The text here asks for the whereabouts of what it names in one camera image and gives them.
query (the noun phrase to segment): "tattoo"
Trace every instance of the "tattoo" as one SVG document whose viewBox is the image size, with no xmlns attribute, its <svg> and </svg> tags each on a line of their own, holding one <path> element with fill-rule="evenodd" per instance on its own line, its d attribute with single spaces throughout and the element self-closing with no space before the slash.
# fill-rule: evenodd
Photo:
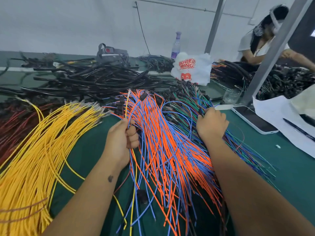
<svg viewBox="0 0 315 236">
<path fill-rule="evenodd" d="M 109 182 L 112 182 L 112 179 L 113 179 L 113 176 L 109 176 L 109 177 L 108 177 L 108 181 L 109 181 Z"/>
</svg>

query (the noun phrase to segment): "white shirt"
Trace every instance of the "white shirt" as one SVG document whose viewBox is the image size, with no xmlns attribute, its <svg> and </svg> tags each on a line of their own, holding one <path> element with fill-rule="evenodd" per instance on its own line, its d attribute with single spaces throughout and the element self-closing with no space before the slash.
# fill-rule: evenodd
<svg viewBox="0 0 315 236">
<path fill-rule="evenodd" d="M 241 58 L 243 57 L 243 53 L 242 51 L 244 50 L 250 50 L 250 43 L 252 41 L 252 35 L 253 33 L 247 33 L 246 35 L 243 36 L 243 38 L 241 39 L 241 43 L 239 44 L 238 47 L 238 57 L 237 57 L 237 61 L 240 61 Z M 265 55 L 267 53 L 267 51 L 270 48 L 270 44 L 272 42 L 274 38 L 272 38 L 271 40 L 267 41 L 266 44 L 263 45 L 263 47 L 261 47 L 259 50 L 256 50 L 254 53 L 254 56 L 261 56 L 261 55 Z M 284 50 L 289 49 L 289 45 L 286 44 L 284 47 Z"/>
</svg>

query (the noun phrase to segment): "black power cord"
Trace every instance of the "black power cord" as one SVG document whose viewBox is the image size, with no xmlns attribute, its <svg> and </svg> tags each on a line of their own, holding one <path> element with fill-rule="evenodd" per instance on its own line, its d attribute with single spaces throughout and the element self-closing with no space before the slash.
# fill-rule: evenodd
<svg viewBox="0 0 315 236">
<path fill-rule="evenodd" d="M 143 33 L 142 25 L 141 25 L 141 20 L 140 20 L 140 14 L 139 14 L 139 9 L 138 9 L 137 1 L 135 1 L 135 3 L 136 3 L 136 7 L 137 7 L 137 12 L 138 12 L 138 16 L 139 16 L 139 22 L 140 22 L 140 27 L 141 27 L 142 35 L 143 35 L 143 38 L 144 38 L 144 42 L 146 43 L 146 46 L 147 46 L 149 55 L 151 55 L 151 54 L 150 54 L 150 51 L 149 51 L 149 48 L 148 48 L 148 45 L 147 45 L 146 38 L 144 37 L 144 33 Z"/>
</svg>

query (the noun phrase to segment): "smartphone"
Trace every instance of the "smartphone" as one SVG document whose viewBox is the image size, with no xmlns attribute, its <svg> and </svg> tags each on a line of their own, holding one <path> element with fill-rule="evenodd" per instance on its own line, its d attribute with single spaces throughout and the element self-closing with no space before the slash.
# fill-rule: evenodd
<svg viewBox="0 0 315 236">
<path fill-rule="evenodd" d="M 260 134 L 277 133 L 279 130 L 270 123 L 266 122 L 256 113 L 246 106 L 235 106 L 231 110 L 235 112 L 240 118 L 252 126 Z"/>
</svg>

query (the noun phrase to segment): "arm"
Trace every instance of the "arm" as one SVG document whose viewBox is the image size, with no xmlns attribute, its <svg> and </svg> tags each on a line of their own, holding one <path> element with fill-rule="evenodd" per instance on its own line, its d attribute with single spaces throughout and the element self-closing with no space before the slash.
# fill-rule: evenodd
<svg viewBox="0 0 315 236">
<path fill-rule="evenodd" d="M 306 58 L 304 55 L 297 53 L 291 49 L 287 49 L 284 50 L 282 52 L 282 56 L 284 58 L 288 58 L 288 59 L 292 59 L 295 62 L 304 65 L 305 67 L 307 67 L 308 69 L 312 70 L 313 72 L 315 72 L 315 64 L 310 61 L 308 58 Z"/>
<path fill-rule="evenodd" d="M 99 161 L 42 236 L 100 235 L 118 175 L 130 159 L 127 148 L 139 145 L 136 128 L 127 126 L 124 119 L 110 128 Z"/>
<path fill-rule="evenodd" d="M 266 56 L 266 55 L 254 56 L 250 50 L 244 50 L 242 51 L 242 53 L 247 62 L 250 64 L 259 64 L 264 60 Z"/>
<path fill-rule="evenodd" d="M 210 108 L 197 130 L 211 156 L 224 199 L 241 236 L 315 235 L 314 226 L 222 140 L 225 114 Z"/>
</svg>

